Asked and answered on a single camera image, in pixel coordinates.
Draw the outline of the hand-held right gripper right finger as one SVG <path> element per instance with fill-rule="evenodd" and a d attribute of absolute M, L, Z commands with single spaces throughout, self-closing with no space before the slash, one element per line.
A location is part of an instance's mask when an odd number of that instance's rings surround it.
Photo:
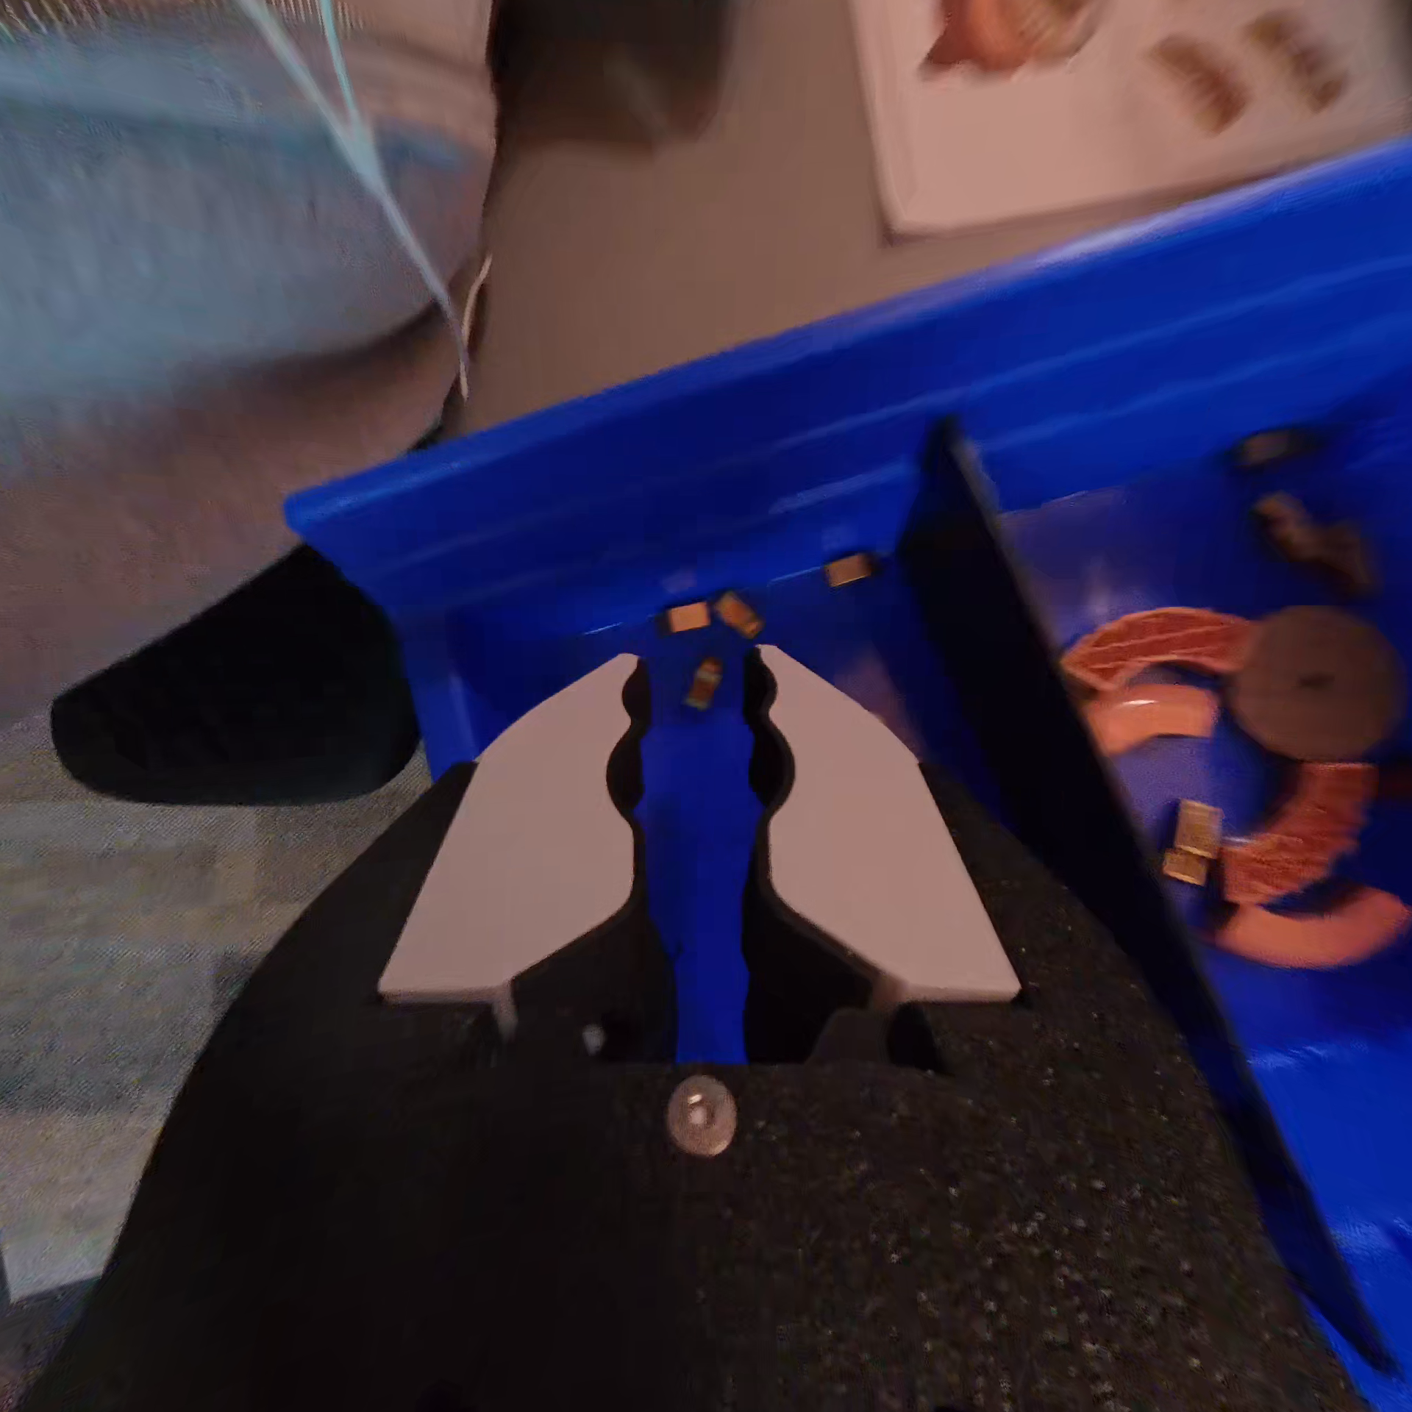
<path fill-rule="evenodd" d="M 920 758 L 878 714 L 777 645 L 760 645 L 765 892 L 865 983 L 875 1010 L 1012 1001 L 1001 943 Z"/>

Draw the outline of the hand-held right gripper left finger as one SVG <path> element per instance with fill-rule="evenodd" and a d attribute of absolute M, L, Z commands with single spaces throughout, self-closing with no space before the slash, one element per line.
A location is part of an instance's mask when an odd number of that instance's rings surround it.
<path fill-rule="evenodd" d="M 646 662 L 612 657 L 476 758 L 380 976 L 389 1001 L 515 1005 L 515 986 L 626 917 L 641 882 Z"/>

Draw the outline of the pile of tan brick pieces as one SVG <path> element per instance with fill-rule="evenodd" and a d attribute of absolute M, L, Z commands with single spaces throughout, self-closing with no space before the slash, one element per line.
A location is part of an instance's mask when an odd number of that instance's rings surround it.
<path fill-rule="evenodd" d="M 880 564 L 881 558 L 876 553 L 858 551 L 826 561 L 819 573 L 831 590 L 843 590 L 875 576 Z M 765 630 L 765 617 L 740 591 L 723 590 L 715 596 L 666 606 L 658 613 L 656 625 L 666 637 L 720 625 L 744 642 L 755 643 Z M 725 672 L 723 657 L 708 654 L 700 659 L 683 704 L 695 712 L 707 712 L 715 704 Z"/>

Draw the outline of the blue plastic bin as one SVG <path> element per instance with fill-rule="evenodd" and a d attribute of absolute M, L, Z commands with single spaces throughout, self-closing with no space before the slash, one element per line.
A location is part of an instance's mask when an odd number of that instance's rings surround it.
<path fill-rule="evenodd" d="M 920 361 L 883 359 L 918 354 L 912 341 L 769 364 L 717 356 L 303 492 L 288 516 L 391 613 L 434 771 L 470 759 L 572 664 L 644 643 L 668 601 L 742 588 L 767 638 L 812 665 L 876 647 L 923 739 L 1018 832 L 898 559 L 928 430 L 945 415 L 962 425 L 1056 655 L 1012 529 L 1076 490 L 1201 465 L 1263 430 L 1325 428 L 1409 482 L 1397 517 L 1411 532 L 1411 154 L 1409 321 L 1323 331 L 1253 346 L 1169 326 L 1162 341 L 969 388 L 925 386 L 910 380 Z M 878 573 L 831 590 L 826 561 L 858 551 L 881 558 Z M 1315 975 L 1229 958 L 1189 929 L 1298 1173 L 1409 1361 L 1409 939 Z M 1317 1316 L 1364 1396 L 1409 1408 L 1409 1371 L 1369 1368 Z"/>

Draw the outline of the pile of brown bricks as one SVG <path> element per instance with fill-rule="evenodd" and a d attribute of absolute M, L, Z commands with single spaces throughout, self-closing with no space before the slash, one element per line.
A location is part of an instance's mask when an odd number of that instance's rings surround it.
<path fill-rule="evenodd" d="M 1091 744 L 1196 938 L 1288 973 L 1409 939 L 1409 482 L 1329 428 L 1014 527 Z"/>

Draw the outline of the black bin divider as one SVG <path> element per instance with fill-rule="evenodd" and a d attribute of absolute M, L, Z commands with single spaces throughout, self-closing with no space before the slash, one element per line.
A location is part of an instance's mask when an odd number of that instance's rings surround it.
<path fill-rule="evenodd" d="M 923 489 L 898 544 L 928 637 L 955 684 L 1018 837 L 1103 922 L 1189 1042 L 1248 1175 L 1295 1257 L 1300 1289 L 1379 1373 L 1396 1354 L 1298 1173 L 1194 934 L 1164 892 L 1063 680 L 1048 633 L 984 495 L 977 452 L 945 415 L 927 433 Z"/>

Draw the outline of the brick set instruction booklet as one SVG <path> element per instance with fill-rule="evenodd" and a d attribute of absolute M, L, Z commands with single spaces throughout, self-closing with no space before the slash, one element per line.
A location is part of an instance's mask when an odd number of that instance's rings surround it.
<path fill-rule="evenodd" d="M 1409 131 L 1409 3 L 848 8 L 895 237 L 1184 200 Z"/>

